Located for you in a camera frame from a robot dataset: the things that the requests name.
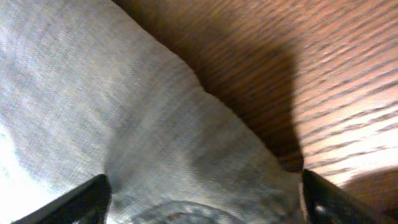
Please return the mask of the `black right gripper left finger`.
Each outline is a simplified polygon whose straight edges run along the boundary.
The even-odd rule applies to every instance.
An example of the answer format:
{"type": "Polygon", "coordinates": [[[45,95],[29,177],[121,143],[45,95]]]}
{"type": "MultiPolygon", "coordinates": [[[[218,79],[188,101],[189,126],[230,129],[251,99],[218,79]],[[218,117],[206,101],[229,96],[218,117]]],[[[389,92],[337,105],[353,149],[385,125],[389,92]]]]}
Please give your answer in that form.
{"type": "Polygon", "coordinates": [[[13,224],[104,224],[110,202],[108,177],[99,174],[13,224]]]}

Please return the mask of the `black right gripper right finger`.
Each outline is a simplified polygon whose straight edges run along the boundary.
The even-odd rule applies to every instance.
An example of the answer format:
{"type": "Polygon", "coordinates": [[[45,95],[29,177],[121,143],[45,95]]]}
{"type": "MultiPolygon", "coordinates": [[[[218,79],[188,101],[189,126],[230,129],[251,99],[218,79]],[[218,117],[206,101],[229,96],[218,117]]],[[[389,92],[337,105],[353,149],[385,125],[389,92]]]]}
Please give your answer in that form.
{"type": "Polygon", "coordinates": [[[386,216],[347,194],[317,173],[304,169],[302,190],[311,223],[377,224],[386,216]]]}

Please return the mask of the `light blue jeans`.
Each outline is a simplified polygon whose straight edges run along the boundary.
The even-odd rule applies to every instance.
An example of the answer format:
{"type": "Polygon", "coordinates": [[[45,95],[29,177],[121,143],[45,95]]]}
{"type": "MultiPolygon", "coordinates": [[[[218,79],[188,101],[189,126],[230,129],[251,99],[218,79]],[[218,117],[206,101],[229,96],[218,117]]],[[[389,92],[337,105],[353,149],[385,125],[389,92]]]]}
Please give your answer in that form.
{"type": "Polygon", "coordinates": [[[112,1],[1,2],[1,222],[95,175],[108,223],[303,223],[299,175],[112,1]]]}

